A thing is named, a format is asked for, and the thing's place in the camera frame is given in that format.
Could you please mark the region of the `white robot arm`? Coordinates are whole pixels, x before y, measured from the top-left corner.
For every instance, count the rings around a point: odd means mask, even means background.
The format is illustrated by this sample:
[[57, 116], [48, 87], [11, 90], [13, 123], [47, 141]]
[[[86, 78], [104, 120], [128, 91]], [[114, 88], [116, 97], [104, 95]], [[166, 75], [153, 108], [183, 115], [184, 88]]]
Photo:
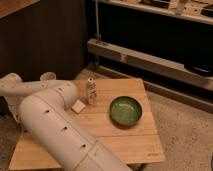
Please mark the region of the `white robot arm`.
[[24, 82], [10, 73], [0, 79], [0, 96], [65, 171], [132, 171], [67, 113], [79, 98], [73, 82]]

